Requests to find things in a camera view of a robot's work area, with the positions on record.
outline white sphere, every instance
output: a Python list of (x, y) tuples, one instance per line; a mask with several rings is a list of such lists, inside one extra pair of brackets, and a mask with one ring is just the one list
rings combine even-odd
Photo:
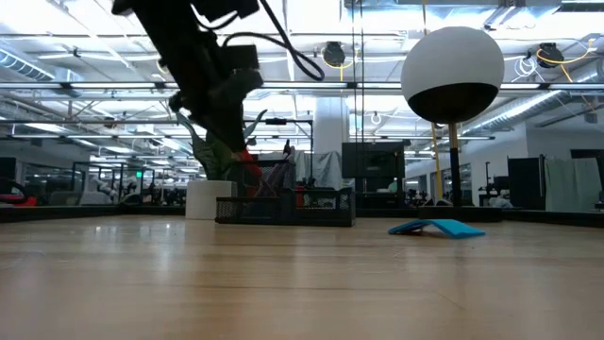
[(503, 55), (485, 32), (445, 27), (414, 46), (403, 65), (403, 95), (434, 123), (459, 123), (491, 105), (503, 81)]

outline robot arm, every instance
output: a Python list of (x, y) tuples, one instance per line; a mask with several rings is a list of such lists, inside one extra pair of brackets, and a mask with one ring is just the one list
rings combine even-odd
[[(212, 132), (236, 153), (245, 150), (241, 129), (243, 100), (263, 83), (258, 71), (256, 46), (219, 46), (212, 28), (201, 25), (193, 8), (209, 21), (235, 12), (226, 21), (228, 25), (236, 16), (243, 19), (258, 11), (257, 1), (116, 0), (112, 9), (113, 14), (136, 14), (161, 55), (159, 63), (168, 67), (178, 83), (180, 92), (171, 99), (171, 109), (188, 109), (195, 123)], [(294, 50), (266, 0), (260, 2), (283, 42), (258, 33), (242, 32), (226, 38), (225, 43), (242, 36), (267, 39), (286, 47), (296, 65), (311, 78), (323, 80), (325, 74), (321, 68)], [(319, 76), (309, 72), (299, 59), (309, 63)]]

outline white column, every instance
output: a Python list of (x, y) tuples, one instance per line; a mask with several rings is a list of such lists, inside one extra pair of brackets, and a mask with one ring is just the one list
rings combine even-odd
[(348, 115), (345, 98), (317, 98), (314, 111), (314, 152), (317, 154), (338, 151), (348, 142)]

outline blue folded towel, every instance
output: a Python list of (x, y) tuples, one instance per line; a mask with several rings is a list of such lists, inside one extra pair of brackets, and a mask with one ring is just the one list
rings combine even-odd
[(408, 231), (419, 230), (423, 227), (433, 225), (434, 227), (441, 230), (446, 236), (452, 239), (464, 239), (475, 236), (482, 236), (485, 234), (484, 231), (476, 228), (472, 228), (465, 223), (451, 219), (429, 219), (429, 220), (415, 220), (404, 225), (394, 227), (388, 230), (391, 235), (405, 233)]

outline black monitor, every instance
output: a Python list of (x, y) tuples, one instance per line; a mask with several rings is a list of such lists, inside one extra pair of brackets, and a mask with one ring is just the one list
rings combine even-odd
[(342, 143), (342, 177), (405, 177), (405, 143)]

